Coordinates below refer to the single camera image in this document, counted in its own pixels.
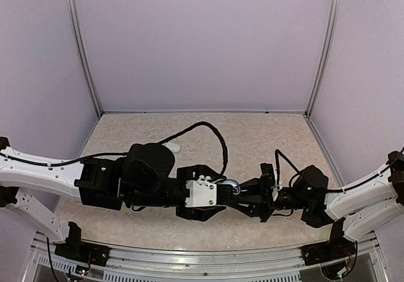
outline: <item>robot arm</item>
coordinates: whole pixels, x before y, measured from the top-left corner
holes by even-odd
[[[281,188],[274,168],[267,163],[261,164],[259,178],[239,184],[206,165],[178,168],[176,178],[170,178],[174,162],[172,152],[161,143],[134,144],[116,160],[87,157],[63,161],[20,153],[9,147],[6,138],[0,138],[0,206],[33,218],[31,222],[37,222],[53,242],[60,243],[61,256],[84,260],[83,246],[92,250],[92,256],[102,251],[106,257],[99,258],[99,265],[105,265],[108,249],[102,245],[89,248],[81,241],[78,226],[58,222],[28,189],[116,210],[122,203],[128,208],[175,207],[177,216],[198,221],[206,221],[226,207],[259,217],[261,222],[276,210],[302,209],[301,220],[314,228],[334,223],[325,245],[342,243],[348,250],[352,242],[404,211],[404,157],[398,152],[391,153],[388,164],[369,176],[337,190],[328,189],[328,178],[314,165],[301,170],[293,186]],[[28,196],[35,207],[26,205],[24,198]],[[306,258],[308,264],[319,260],[312,246],[303,251],[314,255]],[[315,251],[318,256],[323,254],[318,245]]]

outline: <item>white bracket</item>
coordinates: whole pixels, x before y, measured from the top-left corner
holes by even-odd
[[[80,192],[78,187],[74,186],[74,180],[80,179],[84,164],[76,162],[62,167],[50,167],[51,163],[61,163],[66,160],[24,154],[10,147],[1,152],[7,156],[32,162],[48,163],[49,167],[26,164],[0,156],[0,185],[36,189],[64,196],[74,202],[81,202]]]
[[[64,243],[69,235],[67,221],[61,221],[47,209],[27,189],[20,188],[16,195],[16,204],[7,204],[6,208],[23,217],[32,226],[46,235],[52,243]]]
[[[388,177],[391,175],[390,169],[381,173],[386,165],[383,165],[368,176],[359,179],[358,181],[348,184],[347,188],[359,184],[371,176],[378,174],[379,176],[368,181],[367,183],[358,186],[355,189],[348,190],[346,192],[329,193],[326,195],[324,204],[326,205],[326,214],[337,220],[345,217],[350,213],[354,213],[370,204],[383,201],[385,199],[397,197],[393,185],[388,181]]]
[[[217,185],[209,182],[210,177],[199,176],[198,180],[187,181],[189,198],[185,199],[186,208],[200,208],[202,206],[215,206],[217,201]]]
[[[344,238],[351,242],[358,241],[375,228],[401,216],[404,206],[395,199],[389,199],[368,206],[356,214],[348,216],[343,223]]]

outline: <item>wire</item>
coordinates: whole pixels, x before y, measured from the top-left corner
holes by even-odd
[[[145,206],[141,206],[140,208],[134,208],[134,206],[132,206],[132,210],[133,211],[142,211],[142,210],[144,210],[146,207]]]
[[[356,241],[355,242],[355,259],[353,260],[353,264],[350,267],[349,272],[346,275],[344,275],[344,277],[342,277],[342,278],[345,278],[346,276],[348,276],[354,270],[354,267],[356,265],[357,259],[358,259],[358,242]]]
[[[350,191],[351,189],[356,189],[357,187],[360,187],[361,185],[364,185],[365,183],[377,178],[378,176],[380,176],[380,174],[384,173],[385,171],[387,171],[400,157],[401,155],[404,153],[404,146],[401,149],[401,151],[398,153],[398,156],[387,166],[385,167],[382,171],[380,171],[380,173],[375,173],[372,177],[369,177],[368,179],[366,179],[365,181],[362,181],[361,183],[355,184],[347,189],[330,189],[328,190],[328,192],[347,192]]]
[[[293,215],[295,211],[293,209],[290,210],[290,214],[273,214],[272,216],[279,216],[279,217],[290,217]]]
[[[87,159],[91,159],[91,158],[96,158],[96,157],[101,157],[101,156],[126,156],[127,154],[128,154],[127,152],[125,152],[125,153],[98,153],[98,154],[92,154],[92,155],[88,155],[88,156],[84,156],[84,157],[81,157],[81,158],[69,160],[69,161],[66,161],[66,162],[59,162],[59,163],[35,162],[35,161],[30,161],[30,160],[17,158],[17,157],[14,157],[14,156],[5,155],[3,153],[0,153],[0,156],[5,157],[6,159],[10,159],[10,160],[14,160],[14,161],[18,161],[18,162],[22,162],[22,163],[26,163],[26,164],[36,165],[38,167],[63,167],[65,165],[73,164],[73,163],[80,162],[80,161],[87,160]]]
[[[88,272],[91,270],[91,252],[88,253]]]
[[[275,150],[275,165],[276,165],[276,187],[280,186],[280,165],[279,156],[281,156],[297,173],[300,173],[299,169],[286,157],[280,150]]]
[[[295,173],[295,174],[292,176],[292,178],[290,178],[290,180],[289,180],[289,187],[292,187],[292,181],[293,181],[293,179],[295,179],[297,176],[300,176],[300,172],[299,172],[299,173]]]
[[[380,173],[384,173],[385,171],[387,171],[404,153],[404,146],[401,149],[401,151],[398,153],[398,156],[393,160],[393,162],[391,162],[386,168],[384,168]]]
[[[51,256],[51,248],[49,247],[49,238],[48,237],[46,237],[46,244],[48,246],[48,257],[49,257],[50,270],[52,271],[53,278],[55,278],[55,281],[60,282],[59,279],[57,278],[55,270],[53,268],[52,256]]]
[[[223,136],[220,134],[219,130],[214,127],[212,124],[210,124],[209,122],[206,121],[201,121],[201,122],[197,122],[193,125],[191,125],[190,127],[187,127],[186,129],[182,130],[181,132],[178,132],[177,134],[174,134],[170,137],[167,137],[161,141],[158,142],[158,144],[163,144],[163,143],[167,143],[175,138],[178,138],[179,136],[182,136],[183,134],[186,134],[187,132],[192,131],[195,127],[198,126],[206,126],[209,127],[211,129],[211,131],[216,135],[216,137],[219,139],[220,144],[222,145],[222,152],[223,152],[223,167],[222,167],[222,171],[219,173],[219,176],[217,176],[216,178],[214,178],[213,180],[217,180],[221,177],[223,177],[226,168],[227,168],[227,162],[228,162],[228,151],[227,151],[227,146],[226,146],[226,142],[223,138]]]
[[[352,254],[348,252],[348,266],[351,264],[352,261]]]

